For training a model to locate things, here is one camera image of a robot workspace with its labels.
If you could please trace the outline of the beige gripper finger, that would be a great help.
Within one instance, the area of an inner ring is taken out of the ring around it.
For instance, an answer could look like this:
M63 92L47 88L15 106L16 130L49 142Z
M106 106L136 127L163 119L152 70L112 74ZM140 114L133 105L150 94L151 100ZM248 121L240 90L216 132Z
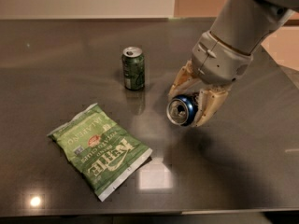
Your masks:
M195 95L198 111L192 122L193 127L207 123L221 108L232 88L229 85L208 85Z
M192 88L200 82L200 78L195 74L192 61L188 60L178 71L177 76L170 88L168 98L172 99L181 94L189 94Z

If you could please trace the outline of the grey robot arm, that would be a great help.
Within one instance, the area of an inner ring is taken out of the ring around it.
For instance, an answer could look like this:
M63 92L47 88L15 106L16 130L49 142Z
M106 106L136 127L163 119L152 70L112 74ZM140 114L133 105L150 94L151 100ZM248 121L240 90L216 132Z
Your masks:
M227 0L168 93L166 114L178 126L198 127L221 108L261 43L299 9L299 0Z

